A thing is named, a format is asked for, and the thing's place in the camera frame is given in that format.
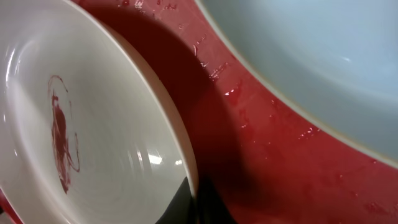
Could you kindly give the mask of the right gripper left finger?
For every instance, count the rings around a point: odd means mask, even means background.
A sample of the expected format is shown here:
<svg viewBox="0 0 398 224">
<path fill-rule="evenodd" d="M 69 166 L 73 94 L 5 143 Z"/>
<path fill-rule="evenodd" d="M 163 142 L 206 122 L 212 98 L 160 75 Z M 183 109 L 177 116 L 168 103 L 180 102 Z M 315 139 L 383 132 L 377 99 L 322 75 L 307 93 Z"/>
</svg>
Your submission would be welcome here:
<svg viewBox="0 0 398 224">
<path fill-rule="evenodd" d="M 184 178 L 164 214 L 155 224 L 196 224 L 195 200 Z"/>
</svg>

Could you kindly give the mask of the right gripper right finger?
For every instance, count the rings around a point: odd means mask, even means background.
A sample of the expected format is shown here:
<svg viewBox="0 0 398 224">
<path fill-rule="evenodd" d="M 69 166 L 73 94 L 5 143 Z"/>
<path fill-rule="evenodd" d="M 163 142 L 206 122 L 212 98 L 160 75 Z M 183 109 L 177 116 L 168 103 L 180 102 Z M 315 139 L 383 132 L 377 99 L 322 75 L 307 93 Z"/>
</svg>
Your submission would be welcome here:
<svg viewBox="0 0 398 224">
<path fill-rule="evenodd" d="M 199 184 L 197 210 L 200 224 L 237 224 L 210 179 Z"/>
</svg>

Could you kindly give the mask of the white plate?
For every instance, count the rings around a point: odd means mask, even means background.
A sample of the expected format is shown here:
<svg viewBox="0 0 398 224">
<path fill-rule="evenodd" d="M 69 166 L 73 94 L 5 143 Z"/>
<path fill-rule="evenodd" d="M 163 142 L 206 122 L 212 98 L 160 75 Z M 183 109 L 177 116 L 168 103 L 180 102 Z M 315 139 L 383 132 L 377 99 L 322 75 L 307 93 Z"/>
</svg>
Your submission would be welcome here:
<svg viewBox="0 0 398 224">
<path fill-rule="evenodd" d="M 192 145 L 140 53 L 71 1 L 1 2 L 1 191 L 23 223 L 156 223 Z"/>
</svg>

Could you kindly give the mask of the light blue plate top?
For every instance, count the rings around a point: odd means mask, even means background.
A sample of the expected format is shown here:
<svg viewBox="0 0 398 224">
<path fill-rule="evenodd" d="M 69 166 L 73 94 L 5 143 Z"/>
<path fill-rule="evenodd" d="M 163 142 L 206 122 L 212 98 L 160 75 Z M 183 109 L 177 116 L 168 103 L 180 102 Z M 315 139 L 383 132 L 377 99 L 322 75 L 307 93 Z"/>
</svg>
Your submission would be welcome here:
<svg viewBox="0 0 398 224">
<path fill-rule="evenodd" d="M 397 166 L 397 0 L 197 0 L 269 91 L 320 129 Z"/>
</svg>

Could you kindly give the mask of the red plastic tray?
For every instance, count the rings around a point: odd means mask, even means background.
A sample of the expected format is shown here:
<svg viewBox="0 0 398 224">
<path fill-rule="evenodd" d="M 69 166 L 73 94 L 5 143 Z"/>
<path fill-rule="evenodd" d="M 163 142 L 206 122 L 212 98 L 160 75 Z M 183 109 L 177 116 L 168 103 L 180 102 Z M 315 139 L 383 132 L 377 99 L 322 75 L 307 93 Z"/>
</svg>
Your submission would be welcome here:
<svg viewBox="0 0 398 224">
<path fill-rule="evenodd" d="M 233 56 L 193 1 L 78 1 L 170 92 L 237 223 L 396 223 L 397 170 L 309 123 Z"/>
</svg>

